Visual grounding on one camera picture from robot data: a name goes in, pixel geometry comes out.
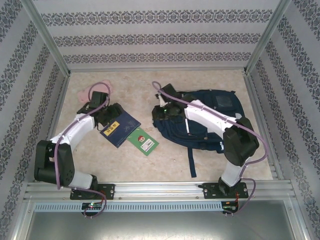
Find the blue card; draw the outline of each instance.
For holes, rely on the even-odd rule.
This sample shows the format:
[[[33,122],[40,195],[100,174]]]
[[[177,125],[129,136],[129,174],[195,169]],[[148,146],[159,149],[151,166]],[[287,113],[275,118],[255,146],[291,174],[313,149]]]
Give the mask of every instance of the blue card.
[[[110,143],[119,148],[127,137],[141,125],[129,113],[124,111],[120,116],[112,120],[100,132]]]

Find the wallpaper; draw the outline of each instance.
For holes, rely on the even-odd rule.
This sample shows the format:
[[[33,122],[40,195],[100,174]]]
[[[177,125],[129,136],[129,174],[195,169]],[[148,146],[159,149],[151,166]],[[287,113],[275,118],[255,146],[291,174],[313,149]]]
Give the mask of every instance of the wallpaper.
[[[319,2],[289,5],[251,73],[281,170],[320,239]]]
[[[10,236],[35,146],[46,139],[65,77],[18,0],[0,3],[0,240]]]
[[[279,0],[35,0],[71,70],[244,67]]]

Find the metal frame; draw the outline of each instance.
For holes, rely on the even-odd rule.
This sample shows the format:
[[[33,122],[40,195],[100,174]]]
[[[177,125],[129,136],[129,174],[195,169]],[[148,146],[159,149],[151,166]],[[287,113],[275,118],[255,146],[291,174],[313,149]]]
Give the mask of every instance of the metal frame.
[[[21,3],[31,18],[33,24],[38,30],[40,36],[42,37],[44,43],[48,47],[50,53],[52,54],[54,60],[58,64],[60,70],[62,71],[63,76],[67,76],[70,73],[70,69],[67,66],[67,63],[62,56],[59,48],[50,34],[44,20],[42,19],[40,13],[38,12],[33,0],[21,0]]]
[[[245,86],[250,98],[251,106],[253,109],[253,113],[256,119],[256,123],[258,125],[259,132],[263,139],[265,139],[266,143],[269,145],[270,153],[268,156],[269,166],[272,173],[272,177],[274,179],[283,180],[284,176],[282,174],[280,164],[276,155],[276,151],[274,149],[271,137],[269,135],[269,130],[267,127],[267,123],[264,117],[264,113],[259,104],[258,95],[254,88],[254,83],[252,82],[251,76],[246,74],[244,71],[242,72],[243,79],[245,82]]]
[[[151,72],[151,71],[214,71],[214,70],[243,70],[244,67],[234,66],[203,66],[203,67],[123,67],[123,68],[81,68],[71,69],[71,73],[92,72]]]
[[[66,97],[66,94],[67,94],[68,85],[69,85],[69,82],[70,82],[70,77],[71,77],[71,75],[69,73],[65,76],[64,83],[63,83],[63,86],[62,86],[62,93],[60,94],[59,99],[58,99],[57,109],[56,109],[56,111],[54,113],[54,118],[52,120],[52,124],[51,124],[50,130],[49,130],[49,134],[47,136],[47,140],[50,140],[51,138],[53,138],[55,136],[56,129],[57,129],[58,122],[59,122],[59,118],[60,118],[60,114],[61,114],[61,110],[62,110],[62,107],[63,107],[64,102],[65,102],[65,97]]]
[[[270,21],[268,22],[257,45],[255,46],[247,65],[245,66],[246,73],[250,73],[255,68],[255,65],[258,59],[260,58],[260,55],[262,54],[265,46],[267,45],[269,39],[271,38],[272,34],[277,28],[278,23],[280,22],[283,14],[287,10],[291,2],[292,0],[280,0],[278,5],[276,6],[276,9],[274,10],[273,15],[271,16]]]
[[[115,183],[114,200],[109,200],[109,205],[132,206],[137,204],[147,205],[179,205],[189,206],[207,205],[217,203],[215,207],[203,207],[202,209],[184,209],[183,211],[221,211],[219,204],[222,201],[232,201],[234,199],[204,199],[203,190],[198,187],[204,182],[117,182]],[[253,189],[252,182],[246,182],[248,192]],[[70,189],[63,188],[57,190],[53,184],[44,182],[31,182],[26,188],[22,207],[19,212],[18,220],[13,231],[11,240],[25,240],[28,229],[32,222],[32,216],[37,205],[47,203],[53,207],[48,208],[47,212],[77,212],[77,209],[61,210],[56,206],[73,205],[91,202],[70,200]],[[302,218],[296,195],[290,180],[258,180],[256,192],[252,201],[281,200],[287,209],[287,215],[291,223],[292,231],[296,240],[309,240],[310,236]],[[109,212],[129,212],[125,208],[111,207]],[[135,212],[151,212],[146,209],[135,210]]]

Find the navy blue backpack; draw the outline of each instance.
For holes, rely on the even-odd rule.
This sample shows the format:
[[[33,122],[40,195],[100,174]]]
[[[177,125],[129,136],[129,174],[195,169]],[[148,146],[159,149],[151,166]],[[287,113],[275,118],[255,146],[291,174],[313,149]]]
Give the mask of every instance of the navy blue backpack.
[[[245,116],[235,91],[198,90],[179,93],[182,95],[191,94],[208,107],[230,117],[239,119]],[[157,109],[159,109],[159,106],[154,107],[153,116]],[[187,147],[192,178],[197,177],[192,149],[216,151],[219,154],[224,152],[221,137],[213,132],[208,133],[205,126],[182,116],[173,116],[169,119],[155,119],[153,117],[153,125],[158,128],[164,138]]]

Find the backpack strap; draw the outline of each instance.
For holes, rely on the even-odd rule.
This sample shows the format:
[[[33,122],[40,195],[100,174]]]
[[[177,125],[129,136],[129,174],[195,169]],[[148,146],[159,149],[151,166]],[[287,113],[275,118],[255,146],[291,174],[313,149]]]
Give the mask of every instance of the backpack strap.
[[[197,174],[196,174],[195,160],[194,160],[194,155],[191,147],[188,147],[188,158],[189,158],[191,177],[196,178]]]

